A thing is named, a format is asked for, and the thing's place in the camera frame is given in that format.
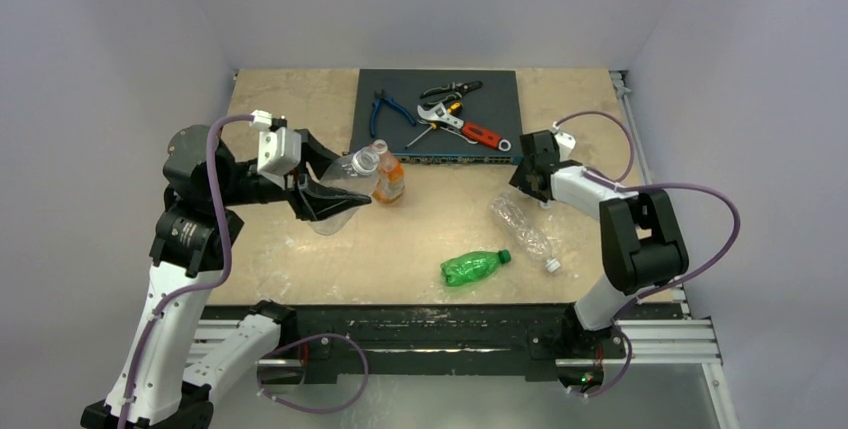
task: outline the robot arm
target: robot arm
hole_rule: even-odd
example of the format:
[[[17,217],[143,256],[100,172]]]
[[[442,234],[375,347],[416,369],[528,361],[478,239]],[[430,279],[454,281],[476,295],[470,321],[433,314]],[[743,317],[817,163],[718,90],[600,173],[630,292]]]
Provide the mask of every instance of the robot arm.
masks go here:
[[[225,206],[286,201],[301,220],[324,220],[352,207],[369,204],[367,195],[328,188],[312,179],[321,177],[338,158],[307,130],[293,131],[285,119],[255,111],[250,124],[259,131],[258,157],[236,162],[223,141],[215,151],[218,183]],[[163,308],[152,326],[149,319],[166,295],[198,283],[220,279],[223,253],[213,213],[206,168],[208,126],[179,131],[168,144],[163,173],[168,180],[165,212],[156,224],[150,250],[153,263],[130,354],[104,401],[83,413],[86,428],[114,428],[121,409],[129,406],[127,427],[202,429],[211,421],[214,404],[264,354],[279,347],[281,326],[290,323],[288,311],[260,305],[239,330],[200,362],[185,368],[194,333],[209,290],[187,292]],[[243,222],[226,210],[231,240]],[[145,350],[133,364],[139,341]],[[136,369],[131,400],[124,400],[131,367]]]
[[[599,222],[604,275],[573,307],[572,341],[608,330],[618,312],[648,288],[686,272],[689,256],[671,200],[662,190],[616,191],[567,160],[573,138],[550,131],[521,136],[524,159],[510,184],[542,202],[571,205]]]

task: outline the blue pliers handle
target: blue pliers handle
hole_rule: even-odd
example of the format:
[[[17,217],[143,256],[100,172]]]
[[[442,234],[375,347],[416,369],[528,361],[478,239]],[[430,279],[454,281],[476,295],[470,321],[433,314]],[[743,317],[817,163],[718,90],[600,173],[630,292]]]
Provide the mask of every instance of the blue pliers handle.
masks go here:
[[[377,116],[380,114],[380,107],[382,107],[383,104],[386,104],[395,111],[403,114],[412,127],[415,127],[415,125],[417,124],[415,118],[412,117],[412,114],[410,114],[409,111],[404,109],[403,106],[395,102],[395,100],[392,99],[390,96],[388,96],[386,94],[386,91],[375,92],[374,102],[371,103],[371,124],[369,126],[369,128],[371,129],[371,137],[377,137]]]

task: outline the white bottle cap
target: white bottle cap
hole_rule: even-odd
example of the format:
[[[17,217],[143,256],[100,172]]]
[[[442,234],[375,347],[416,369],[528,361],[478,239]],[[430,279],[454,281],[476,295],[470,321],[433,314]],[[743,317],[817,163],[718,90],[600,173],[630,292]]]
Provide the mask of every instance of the white bottle cap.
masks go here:
[[[560,267],[562,267],[562,264],[559,262],[559,259],[551,258],[545,263],[545,269],[547,269],[551,274],[556,272]]]
[[[386,141],[384,141],[382,139],[377,139],[376,141],[374,141],[371,144],[371,147],[373,147],[374,150],[377,151],[377,154],[380,154],[380,155],[385,154],[386,151],[389,150],[389,145],[386,144]]]
[[[363,176],[374,173],[377,170],[377,164],[380,162],[380,156],[373,147],[363,147],[356,151],[353,155],[351,165],[353,170]]]

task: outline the orange juice bottle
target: orange juice bottle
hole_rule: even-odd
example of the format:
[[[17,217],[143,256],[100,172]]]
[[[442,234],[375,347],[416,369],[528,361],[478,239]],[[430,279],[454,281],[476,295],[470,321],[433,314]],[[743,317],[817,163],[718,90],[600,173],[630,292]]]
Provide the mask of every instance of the orange juice bottle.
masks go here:
[[[374,191],[374,199],[383,204],[391,204],[403,195],[406,184],[403,180],[403,166],[400,161],[389,151],[389,145],[382,139],[377,139],[371,144],[377,154],[380,155],[380,163],[377,165],[377,174],[380,181]]]

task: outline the pliers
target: pliers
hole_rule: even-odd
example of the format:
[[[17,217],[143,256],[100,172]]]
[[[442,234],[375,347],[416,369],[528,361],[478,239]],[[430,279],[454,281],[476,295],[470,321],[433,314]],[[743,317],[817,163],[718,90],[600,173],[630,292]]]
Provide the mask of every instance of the pliers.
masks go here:
[[[377,116],[380,114],[380,107],[383,104],[391,107],[395,111],[401,113],[406,117],[406,120],[409,121],[409,124],[412,127],[415,127],[416,121],[412,117],[412,114],[409,113],[406,109],[403,108],[400,104],[395,102],[391,96],[386,94],[386,90],[383,89],[380,92],[374,92],[374,102],[371,103],[371,124],[369,126],[371,130],[371,137],[377,137]]]
[[[471,81],[471,82],[451,82],[447,86],[442,87],[433,87],[427,89],[422,92],[419,99],[424,99],[425,97],[435,96],[436,94],[445,94],[448,93],[443,98],[438,101],[428,101],[422,104],[424,107],[435,107],[438,104],[447,104],[451,101],[458,101],[462,99],[463,96],[468,94],[471,91],[476,91],[483,87],[483,81]]]

